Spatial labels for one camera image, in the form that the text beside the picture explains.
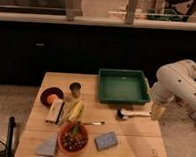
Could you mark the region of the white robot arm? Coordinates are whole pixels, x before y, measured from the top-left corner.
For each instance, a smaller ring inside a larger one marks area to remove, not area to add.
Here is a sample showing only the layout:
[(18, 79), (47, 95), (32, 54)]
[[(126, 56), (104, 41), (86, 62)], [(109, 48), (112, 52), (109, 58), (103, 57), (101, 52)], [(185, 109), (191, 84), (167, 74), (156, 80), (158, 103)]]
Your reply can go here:
[(196, 63), (184, 59), (161, 66), (156, 73), (157, 80), (150, 88), (153, 102), (151, 118), (157, 121), (166, 110), (165, 104), (175, 96), (184, 100), (196, 111)]

